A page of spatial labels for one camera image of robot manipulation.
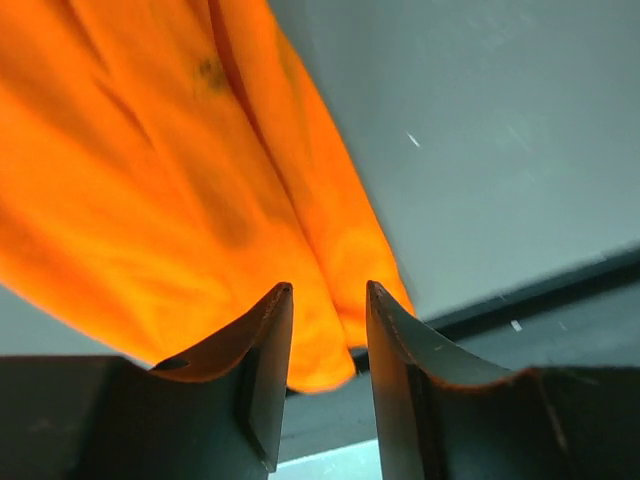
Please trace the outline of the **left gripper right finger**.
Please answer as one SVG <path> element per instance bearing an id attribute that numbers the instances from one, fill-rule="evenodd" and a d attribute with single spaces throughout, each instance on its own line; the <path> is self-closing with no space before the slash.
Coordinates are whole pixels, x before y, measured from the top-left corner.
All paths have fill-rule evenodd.
<path id="1" fill-rule="evenodd" d="M 377 439 L 386 479 L 635 479 L 639 371 L 511 371 L 366 287 Z"/>

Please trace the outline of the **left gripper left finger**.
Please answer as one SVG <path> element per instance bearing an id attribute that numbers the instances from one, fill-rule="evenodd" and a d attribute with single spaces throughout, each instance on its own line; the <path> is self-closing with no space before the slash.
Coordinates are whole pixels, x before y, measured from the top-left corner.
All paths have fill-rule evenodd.
<path id="1" fill-rule="evenodd" d="M 5 479 L 264 479 L 276 469 L 293 288 L 144 369 L 119 356 L 1 361 Z"/>

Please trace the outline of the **orange t shirt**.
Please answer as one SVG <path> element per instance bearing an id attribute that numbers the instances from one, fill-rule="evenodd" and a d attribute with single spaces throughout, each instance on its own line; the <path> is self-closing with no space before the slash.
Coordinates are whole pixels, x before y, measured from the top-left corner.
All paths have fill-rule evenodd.
<path id="1" fill-rule="evenodd" d="M 287 383 L 355 372 L 365 287 L 410 300 L 265 1 L 1 5 L 1 283 L 154 364 L 294 288 Z"/>

